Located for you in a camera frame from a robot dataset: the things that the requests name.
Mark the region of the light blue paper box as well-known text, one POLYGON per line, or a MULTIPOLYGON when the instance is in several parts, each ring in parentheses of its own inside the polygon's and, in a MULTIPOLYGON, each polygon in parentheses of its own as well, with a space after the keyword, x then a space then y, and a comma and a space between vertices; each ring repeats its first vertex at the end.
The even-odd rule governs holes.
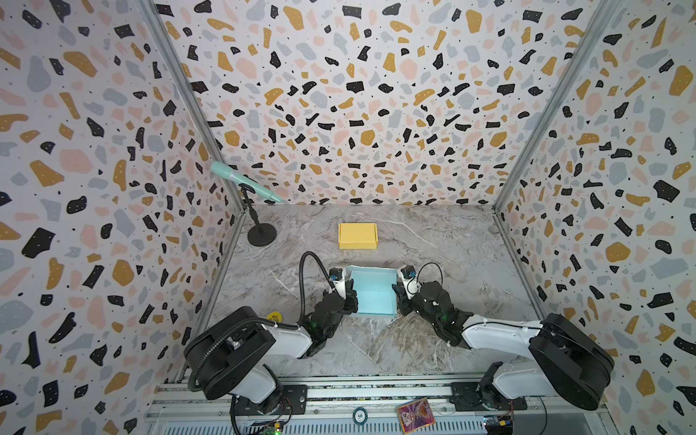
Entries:
POLYGON ((393 320, 397 317, 397 301, 393 286, 398 284, 397 270, 349 266, 348 278, 357 294, 357 315, 393 320))

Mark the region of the yellow paper box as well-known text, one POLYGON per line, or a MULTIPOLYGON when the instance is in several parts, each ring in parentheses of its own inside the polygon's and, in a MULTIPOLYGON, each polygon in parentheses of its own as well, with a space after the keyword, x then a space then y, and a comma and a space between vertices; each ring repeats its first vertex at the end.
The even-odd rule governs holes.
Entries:
POLYGON ((377 250, 378 228, 375 223, 340 223, 338 245, 342 250, 377 250))

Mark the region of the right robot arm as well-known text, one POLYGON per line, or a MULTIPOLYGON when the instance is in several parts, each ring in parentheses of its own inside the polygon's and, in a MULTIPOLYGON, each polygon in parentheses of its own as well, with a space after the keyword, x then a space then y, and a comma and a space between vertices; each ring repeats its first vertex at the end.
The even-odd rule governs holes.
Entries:
POLYGON ((489 349, 518 356, 489 366, 470 393, 455 397, 468 407, 508 410, 527 397, 559 397, 585 411, 598 409, 611 382, 614 359, 558 314, 541 321, 490 319, 462 311, 437 281, 393 286, 397 308, 428 322, 449 346, 489 349))

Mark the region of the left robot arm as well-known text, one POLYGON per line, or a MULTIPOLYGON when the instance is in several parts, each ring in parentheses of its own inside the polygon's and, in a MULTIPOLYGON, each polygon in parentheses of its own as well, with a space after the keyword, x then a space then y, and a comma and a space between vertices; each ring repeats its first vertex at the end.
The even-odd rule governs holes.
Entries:
POLYGON ((188 389, 208 400, 235 395, 272 411, 284 387, 264 364, 265 357, 312 357, 335 336, 343 318, 358 311, 353 280, 339 279, 336 272, 330 275, 333 289, 298 324, 262 318, 243 306, 189 342, 184 351, 191 369, 188 389))

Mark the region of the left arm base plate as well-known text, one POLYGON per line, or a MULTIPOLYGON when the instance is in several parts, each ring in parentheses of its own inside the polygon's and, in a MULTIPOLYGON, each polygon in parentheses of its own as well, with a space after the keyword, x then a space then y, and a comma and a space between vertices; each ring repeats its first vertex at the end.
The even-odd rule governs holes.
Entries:
POLYGON ((239 416, 278 416, 281 414, 304 415, 307 406, 308 386, 306 384, 285 385, 276 389, 261 404, 247 398, 237 398, 230 407, 230 413, 239 416))

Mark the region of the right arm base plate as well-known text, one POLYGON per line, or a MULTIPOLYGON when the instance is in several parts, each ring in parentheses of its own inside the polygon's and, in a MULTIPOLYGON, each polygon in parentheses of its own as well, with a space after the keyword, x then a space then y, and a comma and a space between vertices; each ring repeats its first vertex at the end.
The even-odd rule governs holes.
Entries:
POLYGON ((509 399, 492 384, 481 386, 478 382, 453 382, 449 402, 456 411, 525 411, 524 398, 509 399))

